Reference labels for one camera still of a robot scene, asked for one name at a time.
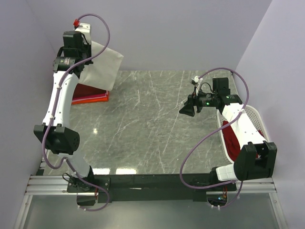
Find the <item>white t shirt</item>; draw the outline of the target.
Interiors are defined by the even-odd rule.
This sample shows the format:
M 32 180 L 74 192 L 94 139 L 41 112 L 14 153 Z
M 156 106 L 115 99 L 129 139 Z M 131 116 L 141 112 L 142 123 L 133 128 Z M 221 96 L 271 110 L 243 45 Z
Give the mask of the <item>white t shirt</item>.
M 79 83 L 101 90 L 111 91 L 122 60 L 122 54 L 106 48 L 102 54 L 92 60 L 92 64 L 84 67 L 80 75 Z

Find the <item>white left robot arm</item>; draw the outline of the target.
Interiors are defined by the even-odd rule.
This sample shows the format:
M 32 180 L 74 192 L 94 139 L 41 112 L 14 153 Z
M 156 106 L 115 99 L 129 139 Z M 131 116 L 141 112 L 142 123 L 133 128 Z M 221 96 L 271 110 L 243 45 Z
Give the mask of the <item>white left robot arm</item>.
M 70 108 L 74 90 L 85 65 L 92 63 L 91 33 L 81 29 L 66 31 L 63 46 L 53 62 L 53 89 L 42 124 L 35 125 L 34 134 L 42 144 L 42 156 L 52 169 L 67 163 L 71 174 L 68 184 L 80 192 L 94 190 L 92 168 L 78 153 L 80 135 L 69 128 Z

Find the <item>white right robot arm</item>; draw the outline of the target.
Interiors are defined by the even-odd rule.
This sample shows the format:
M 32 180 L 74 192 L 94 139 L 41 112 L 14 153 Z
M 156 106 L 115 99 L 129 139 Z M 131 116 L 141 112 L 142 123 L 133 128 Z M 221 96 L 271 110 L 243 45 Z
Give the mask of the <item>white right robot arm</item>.
M 193 117 L 204 107 L 216 108 L 228 122 L 219 129 L 230 127 L 240 146 L 240 152 L 233 163 L 212 170 L 208 187 L 220 190 L 236 180 L 272 177 L 277 146 L 273 142 L 268 142 L 255 128 L 240 97 L 231 94 L 228 78 L 214 78 L 209 93 L 202 91 L 203 81 L 199 76 L 192 79 L 192 84 L 194 91 L 188 95 L 179 112 Z

